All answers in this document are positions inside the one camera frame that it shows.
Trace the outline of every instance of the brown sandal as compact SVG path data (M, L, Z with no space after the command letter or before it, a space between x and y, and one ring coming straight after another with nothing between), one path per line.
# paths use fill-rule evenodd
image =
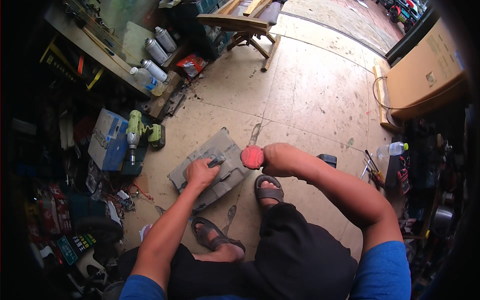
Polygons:
M278 189L264 189L264 188L261 188L260 185L264 181L268 181L269 183L273 183L273 185L278 187ZM257 202L259 204L260 204L260 199L262 199L262 198L272 198L272 199L276 199L278 202L283 202L284 194L283 194L282 185L280 184L280 182L275 177L265 175L265 174L259 175L257 177L257 179L255 180L254 190L255 190L255 199L257 199ZM264 209L267 210L270 207L272 207L273 205L275 205L275 204L265 205Z
M198 233L197 227L195 227L197 224L203 224ZM212 231L212 229L218 233L218 236L214 237L210 242L208 242L207 235L210 231ZM197 237L197 242L212 251L215 251L215 249L221 244L230 243L240 247L245 253L245 246L239 240L227 238L215 224L205 218L202 218L201 216L198 216L192 220L192 230L193 234Z

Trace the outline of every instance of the foot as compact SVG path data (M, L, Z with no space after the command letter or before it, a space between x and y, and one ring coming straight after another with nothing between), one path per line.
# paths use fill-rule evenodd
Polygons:
M195 229L197 230L197 234L202 229L203 224L199 223L195 225ZM207 234L207 241L210 244L210 241L213 240L215 237L218 236L216 230L212 229ZM230 243L224 243L219 245L215 251L211 254L215 254L215 257L219 260L214 261L221 261L221 262L235 262L241 260L245 256L245 252L243 252L242 248Z
M278 187L276 187L273 183L270 183L268 181L264 181L260 184L260 187L262 189L277 189L278 190ZM262 207L265 207L267 205L270 205L270 204L277 204L278 203L278 200L277 199L273 199L273 198L260 198L260 205Z

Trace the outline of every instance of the red cap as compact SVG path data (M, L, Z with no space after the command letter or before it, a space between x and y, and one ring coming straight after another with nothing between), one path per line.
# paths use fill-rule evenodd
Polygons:
M265 161L264 149L257 145L246 146L240 153L240 159L245 167L258 170Z

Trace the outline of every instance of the blue sleeve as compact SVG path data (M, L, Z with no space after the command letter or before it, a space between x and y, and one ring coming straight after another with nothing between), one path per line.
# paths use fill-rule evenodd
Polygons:
M351 300L410 299L411 281L405 245L397 240L371 248L360 259Z
M120 300L166 300L163 289L148 277L130 275L123 286Z

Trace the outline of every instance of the water bottle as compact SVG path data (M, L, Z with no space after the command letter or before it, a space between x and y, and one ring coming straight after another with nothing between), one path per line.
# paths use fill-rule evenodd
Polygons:
M165 91L163 82L155 79L147 69L133 67L130 74L137 84L143 85L155 96L160 96Z
M388 158L390 155L400 155L408 150L408 144L402 142L395 142L388 145L383 145L378 147L377 156L378 158Z

